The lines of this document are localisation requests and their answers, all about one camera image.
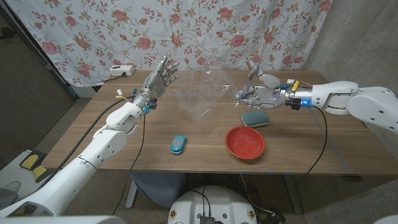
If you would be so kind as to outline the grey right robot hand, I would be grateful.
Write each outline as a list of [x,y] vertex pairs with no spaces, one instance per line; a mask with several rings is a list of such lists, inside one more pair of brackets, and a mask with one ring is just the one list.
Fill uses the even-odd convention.
[[[280,80],[263,72],[259,64],[249,61],[251,71],[248,75],[246,86],[235,94],[237,105],[243,102],[251,110],[274,109],[285,103],[285,97],[279,93]],[[251,80],[258,77],[263,85],[251,86]]]

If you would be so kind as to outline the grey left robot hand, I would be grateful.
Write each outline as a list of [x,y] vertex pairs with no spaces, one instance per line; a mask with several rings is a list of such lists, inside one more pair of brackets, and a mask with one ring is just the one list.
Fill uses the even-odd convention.
[[149,107],[155,109],[157,100],[165,93],[165,89],[179,76],[172,76],[178,70],[179,63],[171,63],[163,56],[156,68],[145,79],[142,90],[134,97],[132,103],[140,109]]

